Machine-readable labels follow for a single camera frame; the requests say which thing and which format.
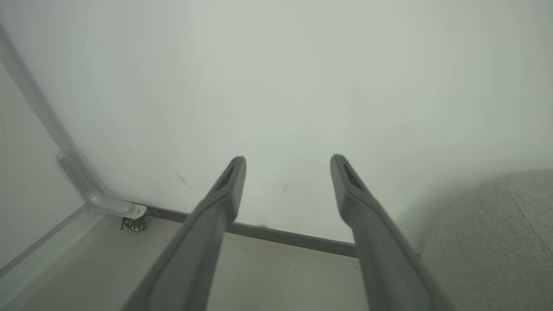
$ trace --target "gray fabric cushion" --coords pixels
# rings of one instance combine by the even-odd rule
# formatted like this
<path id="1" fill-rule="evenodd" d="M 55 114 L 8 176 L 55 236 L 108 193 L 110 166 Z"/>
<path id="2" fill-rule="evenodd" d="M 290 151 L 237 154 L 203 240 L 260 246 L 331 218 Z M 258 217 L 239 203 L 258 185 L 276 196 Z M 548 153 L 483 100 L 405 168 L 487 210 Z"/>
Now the gray fabric cushion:
<path id="1" fill-rule="evenodd" d="M 421 259 L 458 310 L 553 310 L 553 170 L 495 179 L 436 224 Z"/>

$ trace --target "gray baseboard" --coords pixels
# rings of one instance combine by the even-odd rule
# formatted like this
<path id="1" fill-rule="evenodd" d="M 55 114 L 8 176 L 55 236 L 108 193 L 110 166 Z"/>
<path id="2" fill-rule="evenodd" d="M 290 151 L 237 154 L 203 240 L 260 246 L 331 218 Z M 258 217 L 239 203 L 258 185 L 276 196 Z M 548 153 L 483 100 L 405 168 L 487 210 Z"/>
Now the gray baseboard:
<path id="1" fill-rule="evenodd" d="M 147 206 L 148 216 L 166 219 L 175 222 L 184 222 L 188 214 L 183 212 L 161 209 L 155 206 Z M 239 223 L 233 223 L 227 229 L 227 232 L 237 235 L 253 237 L 255 239 L 266 240 L 281 244 L 287 244 L 297 247 L 309 248 L 310 250 L 332 253 L 342 256 L 357 258 L 355 244 L 321 239 L 319 237 L 294 234 L 286 231 L 273 230 L 258 226 L 251 226 Z"/>

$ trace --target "scuff mark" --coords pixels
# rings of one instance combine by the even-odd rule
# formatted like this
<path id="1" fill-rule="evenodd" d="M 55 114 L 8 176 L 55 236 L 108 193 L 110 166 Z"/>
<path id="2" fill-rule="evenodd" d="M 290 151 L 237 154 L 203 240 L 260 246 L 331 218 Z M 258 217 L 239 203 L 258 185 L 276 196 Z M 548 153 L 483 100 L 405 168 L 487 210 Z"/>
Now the scuff mark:
<path id="1" fill-rule="evenodd" d="M 284 184 L 284 187 L 282 187 L 282 191 L 280 192 L 280 199 L 282 200 L 282 198 L 284 197 L 284 193 L 292 186 L 292 181 L 291 180 L 288 180 L 285 184 Z"/>
<path id="2" fill-rule="evenodd" d="M 177 177 L 180 178 L 180 180 L 182 180 L 182 182 L 183 182 L 185 185 L 188 186 L 188 188 L 192 189 L 192 187 L 191 187 L 190 185 L 188 185 L 188 183 L 186 182 L 186 180 L 185 180 L 184 178 L 182 178 L 181 175 L 179 175 L 179 173 L 175 172 L 175 174 L 177 175 Z"/>

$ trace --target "gray plastic arm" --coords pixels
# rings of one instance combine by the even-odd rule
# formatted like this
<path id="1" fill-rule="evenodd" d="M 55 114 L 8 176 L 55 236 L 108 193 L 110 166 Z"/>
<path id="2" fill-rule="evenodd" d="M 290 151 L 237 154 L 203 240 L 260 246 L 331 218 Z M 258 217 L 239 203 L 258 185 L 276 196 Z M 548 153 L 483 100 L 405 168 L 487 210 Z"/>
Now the gray plastic arm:
<path id="1" fill-rule="evenodd" d="M 335 154 L 330 172 L 340 215 L 353 231 L 371 311 L 453 310 L 347 159 Z"/>
<path id="2" fill-rule="evenodd" d="M 223 241 L 238 215 L 246 160 L 234 158 L 134 291 L 124 311 L 203 311 Z"/>

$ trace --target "mark on wall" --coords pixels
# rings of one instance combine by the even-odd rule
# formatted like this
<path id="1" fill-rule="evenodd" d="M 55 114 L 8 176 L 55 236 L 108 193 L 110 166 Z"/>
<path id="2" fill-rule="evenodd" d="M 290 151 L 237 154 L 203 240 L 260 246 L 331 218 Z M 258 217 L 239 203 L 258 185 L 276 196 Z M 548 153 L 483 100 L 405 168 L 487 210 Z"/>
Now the mark on wall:
<path id="1" fill-rule="evenodd" d="M 181 175 L 179 175 L 179 173 L 175 172 L 175 174 L 180 178 L 180 180 L 182 180 L 182 182 L 188 186 L 188 188 L 192 189 L 192 187 L 190 185 L 188 185 L 188 183 L 186 182 L 186 180 L 184 178 L 182 178 Z"/>

